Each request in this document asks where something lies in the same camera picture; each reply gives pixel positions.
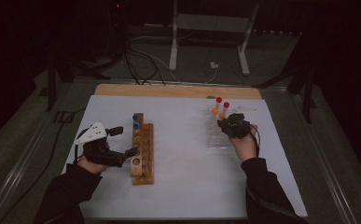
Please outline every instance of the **black sleeve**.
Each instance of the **black sleeve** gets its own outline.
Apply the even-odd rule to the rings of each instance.
[[[84,223],[79,204],[88,201],[102,177],[78,165],[67,164],[66,173],[54,177],[46,190],[33,223]]]
[[[253,158],[242,163],[242,169],[247,175],[247,187],[257,197],[268,203],[274,203],[287,211],[294,213],[291,202],[288,201],[285,192],[280,185],[276,174],[268,172],[267,163],[264,159]],[[282,215],[277,215],[271,210],[259,206],[246,191],[247,216],[253,224],[293,224],[297,220]]]

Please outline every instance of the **floor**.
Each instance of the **floor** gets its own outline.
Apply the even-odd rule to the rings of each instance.
[[[85,107],[99,83],[134,83],[129,63],[137,71],[139,80],[143,81],[143,77],[154,74],[155,65],[135,56],[138,54],[136,50],[154,56],[154,62],[160,70],[161,77],[156,74],[146,81],[146,85],[165,83],[250,87],[278,75],[298,40],[291,35],[252,33],[246,51],[251,74],[245,77],[241,74],[237,59],[237,39],[228,37],[217,40],[216,36],[207,35],[187,37],[180,42],[177,69],[171,73],[167,69],[170,38],[145,36],[149,34],[132,37],[128,63],[122,60],[103,71],[103,75],[112,77],[111,80],[101,81],[80,73],[77,73],[73,83],[61,83],[58,80],[58,100],[51,112],[46,111],[48,99],[39,95],[47,87],[47,73],[36,77],[37,89],[0,131],[0,219],[6,216],[1,223],[31,223],[48,182],[61,173],[82,112],[61,128],[61,123],[55,119],[58,111],[76,111]],[[218,68],[212,69],[210,62],[217,63]],[[306,220],[310,223],[361,223],[361,168],[340,125],[316,86],[313,89],[315,108],[312,109],[312,124],[306,123],[299,112],[302,95],[287,94],[285,87],[288,83],[289,79],[285,79],[260,91],[269,106],[299,184],[309,213]],[[47,171],[28,190],[46,166],[53,149],[53,159]],[[27,156],[30,160],[19,161],[25,151],[30,152]],[[16,188],[9,189],[5,187],[4,181],[14,172],[14,167],[25,169],[17,170],[21,175],[9,183]],[[17,202],[25,191],[28,192],[26,196]],[[8,192],[8,195],[1,195],[3,192]],[[218,224],[234,221],[242,220],[118,220],[111,223]],[[87,223],[108,223],[108,220],[87,220]]]

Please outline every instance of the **wooden block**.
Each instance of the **wooden block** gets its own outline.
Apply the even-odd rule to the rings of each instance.
[[[139,130],[132,132],[132,146],[139,152],[131,160],[131,176],[134,185],[154,184],[154,126],[144,124],[143,113],[135,114],[139,120]]]

